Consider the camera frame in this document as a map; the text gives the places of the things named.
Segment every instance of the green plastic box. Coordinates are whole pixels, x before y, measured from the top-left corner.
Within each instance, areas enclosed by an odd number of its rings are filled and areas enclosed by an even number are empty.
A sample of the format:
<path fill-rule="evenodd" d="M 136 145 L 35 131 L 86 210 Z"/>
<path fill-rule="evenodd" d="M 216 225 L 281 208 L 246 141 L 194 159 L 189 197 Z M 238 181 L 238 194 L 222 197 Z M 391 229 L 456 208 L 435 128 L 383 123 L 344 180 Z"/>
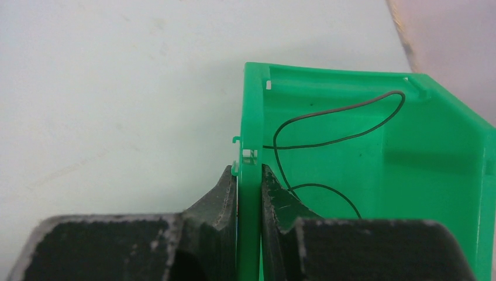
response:
<path fill-rule="evenodd" d="M 239 161 L 239 281 L 259 278 L 261 165 L 279 169 L 271 146 L 288 119 L 405 93 L 401 110 L 358 138 L 318 148 L 279 150 L 292 186 L 320 183 L 346 195 L 363 218 L 421 218 L 448 227 L 481 281 L 491 279 L 496 199 L 496 131 L 424 74 L 324 70 L 247 63 Z M 360 108 L 294 122 L 278 146 L 325 142 L 363 132 L 400 102 L 390 96 Z M 319 187 L 295 190 L 323 217 L 354 218 L 351 206 Z"/>

